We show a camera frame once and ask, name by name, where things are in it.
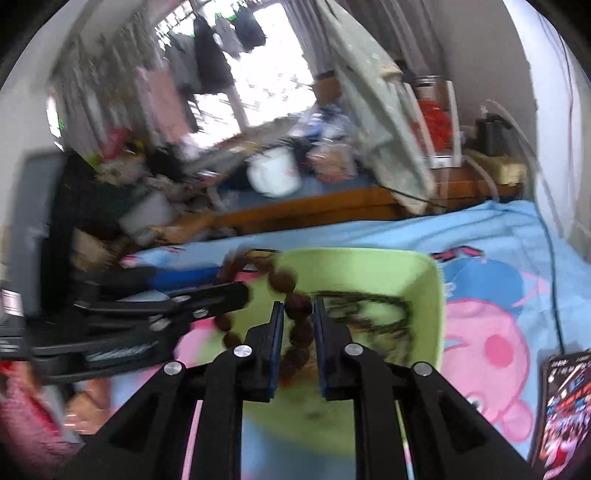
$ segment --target wooden table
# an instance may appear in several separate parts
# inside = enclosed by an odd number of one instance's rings
[[[439,168],[433,173],[438,197],[444,191],[443,179],[449,174],[447,201],[433,200],[445,205],[447,212],[478,205],[491,198],[488,185],[470,166]],[[497,188],[504,200],[514,199],[519,193],[519,185],[498,185]],[[438,207],[428,206],[425,215],[436,215],[438,210]],[[256,208],[225,213],[216,217],[213,224],[236,228],[240,234],[246,235],[352,220],[400,220],[411,216],[387,189],[367,186],[291,201],[274,201]]]

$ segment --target phone screen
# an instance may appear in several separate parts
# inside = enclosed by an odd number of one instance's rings
[[[584,477],[591,460],[591,354],[552,357],[543,372],[534,471],[544,480]]]

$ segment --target blue bed sheet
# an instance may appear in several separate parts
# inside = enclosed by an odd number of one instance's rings
[[[591,265],[558,237],[553,242],[567,351],[591,348]],[[550,355],[558,353],[550,256],[532,203],[486,202],[431,218],[349,222],[197,242],[140,252],[127,261],[186,268],[219,263],[230,250],[244,247],[396,248],[439,254],[434,258],[440,262],[447,289],[442,373],[522,456],[528,455],[539,402],[539,371]],[[248,421],[243,448],[245,478],[354,478],[352,459],[306,452],[272,439]],[[293,475],[286,462],[293,466]]]

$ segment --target cartoon pig print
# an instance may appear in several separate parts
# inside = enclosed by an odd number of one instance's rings
[[[530,407],[519,395],[530,370],[530,353],[513,317],[483,300],[447,303],[441,373],[501,433],[522,442],[533,425]]]

